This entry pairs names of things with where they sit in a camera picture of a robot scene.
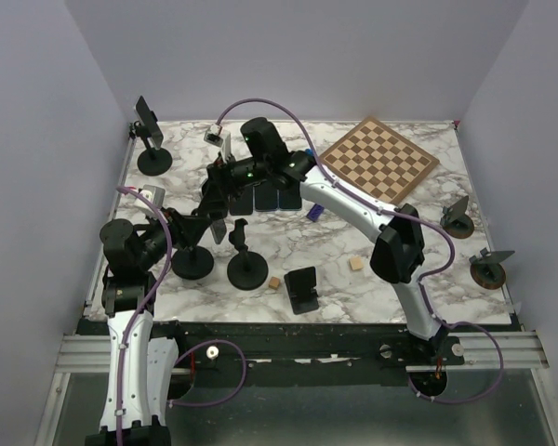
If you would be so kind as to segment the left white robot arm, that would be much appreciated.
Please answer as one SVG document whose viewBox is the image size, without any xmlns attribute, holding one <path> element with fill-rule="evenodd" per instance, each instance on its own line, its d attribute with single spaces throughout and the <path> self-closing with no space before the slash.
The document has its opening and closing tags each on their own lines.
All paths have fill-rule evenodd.
<svg viewBox="0 0 558 446">
<path fill-rule="evenodd" d="M 108 270 L 101 302 L 110 339 L 109 381 L 99 431 L 87 445 L 168 445 L 164 387 L 181 365 L 186 342 L 173 334 L 152 336 L 154 300 L 161 282 L 151 269 L 169 262 L 173 249 L 194 250 L 211 219 L 162 208 L 162 217 L 135 225 L 122 218 L 100 230 Z"/>
</svg>

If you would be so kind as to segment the black phone blue edge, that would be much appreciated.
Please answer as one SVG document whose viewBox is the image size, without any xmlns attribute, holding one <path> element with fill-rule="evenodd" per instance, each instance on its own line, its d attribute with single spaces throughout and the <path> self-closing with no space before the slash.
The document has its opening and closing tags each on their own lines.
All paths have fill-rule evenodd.
<svg viewBox="0 0 558 446">
<path fill-rule="evenodd" d="M 280 190 L 278 193 L 278 207 L 282 211 L 299 211 L 302 208 L 299 188 Z"/>
</svg>

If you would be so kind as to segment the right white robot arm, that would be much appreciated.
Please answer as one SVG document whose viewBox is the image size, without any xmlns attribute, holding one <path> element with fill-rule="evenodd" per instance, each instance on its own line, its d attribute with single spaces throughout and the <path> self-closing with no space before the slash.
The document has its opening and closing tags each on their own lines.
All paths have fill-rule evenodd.
<svg viewBox="0 0 558 446">
<path fill-rule="evenodd" d="M 242 160 L 233 157 L 231 135 L 221 125 L 212 124 L 205 132 L 205 142 L 217 147 L 219 154 L 207 168 L 197 214 L 221 216 L 249 186 L 270 183 L 278 190 L 297 188 L 302 199 L 322 205 L 373 243 L 370 268 L 396 293 L 407 331 L 413 335 L 408 344 L 411 357 L 422 364 L 440 357 L 446 329 L 421 283 L 425 242 L 417 210 L 409 205 L 396 208 L 338 182 L 315 156 L 290 151 L 275 125 L 264 117 L 247 121 L 240 132 L 251 153 Z"/>
</svg>

